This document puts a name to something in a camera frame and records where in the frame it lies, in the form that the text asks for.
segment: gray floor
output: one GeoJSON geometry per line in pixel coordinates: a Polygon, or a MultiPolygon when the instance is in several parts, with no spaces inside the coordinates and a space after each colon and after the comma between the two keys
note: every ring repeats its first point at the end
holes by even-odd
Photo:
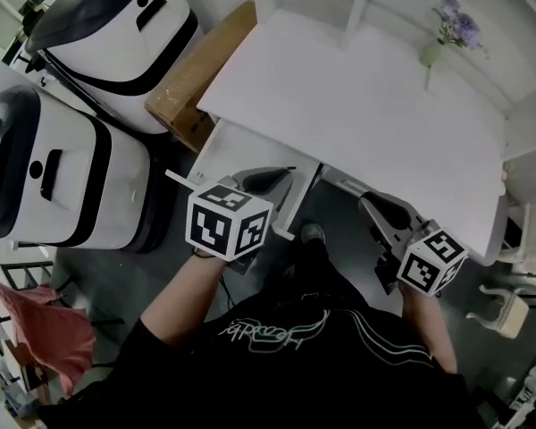
{"type": "MultiPolygon", "coordinates": [[[[187,172],[192,160],[191,156],[184,157],[184,170],[181,172],[187,172]]],[[[190,246],[184,241],[187,197],[188,191],[181,189],[168,235],[163,245],[153,253],[58,251],[57,259],[77,278],[81,291],[91,302],[107,316],[125,320],[126,327],[117,335],[113,332],[118,342],[190,255],[190,246]]],[[[357,211],[354,197],[320,182],[302,205],[294,223],[296,230],[304,218],[311,218],[323,226],[332,262],[365,295],[370,305],[400,313],[400,295],[396,293],[387,297],[373,272],[380,249],[369,233],[371,219],[357,211]]],[[[288,242],[275,239],[263,249],[247,274],[227,271],[225,281],[232,298],[238,303],[259,291],[269,273],[277,273],[287,266],[290,251],[288,242]]],[[[472,389],[481,385],[488,389],[501,389],[501,394],[507,398],[536,360],[536,310],[531,310],[515,341],[483,329],[474,320],[465,319],[465,314],[471,310],[498,312],[498,306],[480,294],[478,286],[482,282],[492,286],[493,276],[500,272],[499,265],[484,268],[468,261],[458,277],[444,290],[441,305],[456,349],[459,369],[468,387],[472,389]]],[[[224,292],[219,290],[208,318],[223,314],[226,302],[224,292]]]]}

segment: cable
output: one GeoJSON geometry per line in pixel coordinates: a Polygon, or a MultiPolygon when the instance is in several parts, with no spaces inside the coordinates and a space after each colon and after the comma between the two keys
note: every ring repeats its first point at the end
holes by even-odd
{"type": "Polygon", "coordinates": [[[226,306],[229,309],[229,311],[236,306],[234,303],[234,300],[232,300],[232,296],[230,295],[229,289],[226,287],[226,282],[224,281],[224,275],[221,276],[221,285],[224,288],[224,292],[226,292],[226,306]]]}

